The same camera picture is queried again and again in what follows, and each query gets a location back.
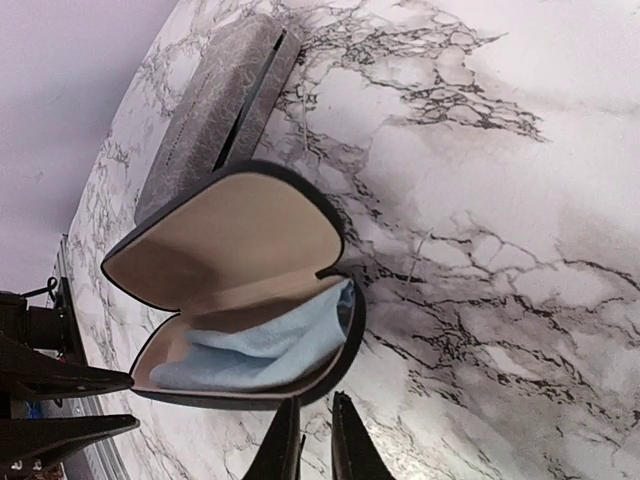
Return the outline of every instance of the case lid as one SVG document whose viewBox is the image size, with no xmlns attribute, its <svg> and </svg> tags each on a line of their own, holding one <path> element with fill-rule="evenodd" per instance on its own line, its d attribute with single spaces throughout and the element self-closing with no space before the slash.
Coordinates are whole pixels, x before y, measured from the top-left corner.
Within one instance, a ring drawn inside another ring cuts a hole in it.
<svg viewBox="0 0 640 480">
<path fill-rule="evenodd" d="M 321 276 L 343 249 L 342 222 L 322 193 L 285 167 L 248 160 L 158 210 L 107 254 L 102 270 L 161 310 L 197 309 L 216 297 L 226 309 L 264 297 L 279 278 Z"/>
</svg>

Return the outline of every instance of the blue object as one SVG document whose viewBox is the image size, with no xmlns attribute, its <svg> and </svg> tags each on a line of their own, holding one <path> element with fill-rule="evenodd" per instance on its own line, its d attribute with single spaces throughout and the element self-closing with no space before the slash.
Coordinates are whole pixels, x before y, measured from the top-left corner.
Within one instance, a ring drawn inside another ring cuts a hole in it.
<svg viewBox="0 0 640 480">
<path fill-rule="evenodd" d="M 190 330 L 184 360 L 158 365 L 151 380 L 172 390 L 254 391 L 290 383 L 346 341 L 354 302 L 344 280 L 294 310 L 238 333 Z"/>
<path fill-rule="evenodd" d="M 39 402 L 33 402 L 33 403 L 27 402 L 27 418 L 30 418 L 30 419 L 42 418 L 42 407 Z"/>
</svg>

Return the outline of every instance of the closed eyeglass case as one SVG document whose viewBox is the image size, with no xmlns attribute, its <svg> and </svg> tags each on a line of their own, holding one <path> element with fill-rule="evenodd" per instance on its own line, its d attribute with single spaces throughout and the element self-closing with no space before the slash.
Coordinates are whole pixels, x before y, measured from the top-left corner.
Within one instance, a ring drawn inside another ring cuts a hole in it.
<svg viewBox="0 0 640 480">
<path fill-rule="evenodd" d="M 267 15 L 212 32 L 140 192 L 136 225 L 205 175 L 251 158 L 299 51 Z"/>
<path fill-rule="evenodd" d="M 353 363 L 366 322 L 362 290 L 336 268 L 344 242 L 343 223 L 328 199 L 297 173 L 266 161 L 229 164 L 166 204 L 102 263 L 105 276 L 124 292 L 176 312 L 135 359 L 132 391 L 230 410 L 276 410 L 293 396 L 306 405 L 329 393 Z M 289 383 L 238 391 L 153 381 L 154 368 L 185 359 L 189 332 L 249 331 L 346 280 L 353 301 L 341 320 L 344 343 Z"/>
</svg>

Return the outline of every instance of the black eyeglass case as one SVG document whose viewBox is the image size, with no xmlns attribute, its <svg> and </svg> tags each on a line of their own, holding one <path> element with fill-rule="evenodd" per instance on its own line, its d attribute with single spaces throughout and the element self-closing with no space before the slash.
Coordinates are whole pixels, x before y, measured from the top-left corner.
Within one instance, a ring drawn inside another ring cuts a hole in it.
<svg viewBox="0 0 640 480">
<path fill-rule="evenodd" d="M 175 315 L 149 337 L 131 367 L 132 390 L 152 400 L 229 409 L 276 410 L 329 393 L 353 363 L 365 330 L 354 279 L 345 343 L 295 381 L 257 391 L 160 387 L 160 364 L 185 357 L 188 330 L 235 333 L 286 314 L 349 278 L 336 267 L 345 246 L 337 210 L 311 183 L 280 165 L 238 161 L 156 211 L 106 255 L 105 276 L 144 304 Z"/>
</svg>

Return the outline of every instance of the marble countertop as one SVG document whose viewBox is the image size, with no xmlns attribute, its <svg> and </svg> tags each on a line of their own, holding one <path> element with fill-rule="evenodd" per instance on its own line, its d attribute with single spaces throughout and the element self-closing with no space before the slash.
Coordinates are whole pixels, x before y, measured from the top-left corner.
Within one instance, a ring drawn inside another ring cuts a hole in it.
<svg viewBox="0 0 640 480">
<path fill-rule="evenodd" d="M 640 478 L 640 0 L 181 0 L 133 79 L 69 234 L 91 364 L 128 370 L 165 314 L 110 285 L 212 29 L 303 32 L 256 157 L 351 218 L 369 321 L 339 385 L 398 480 Z M 302 478 L 330 478 L 329 398 Z M 132 479 L 242 478 L 271 421 L 101 398 Z"/>
</svg>

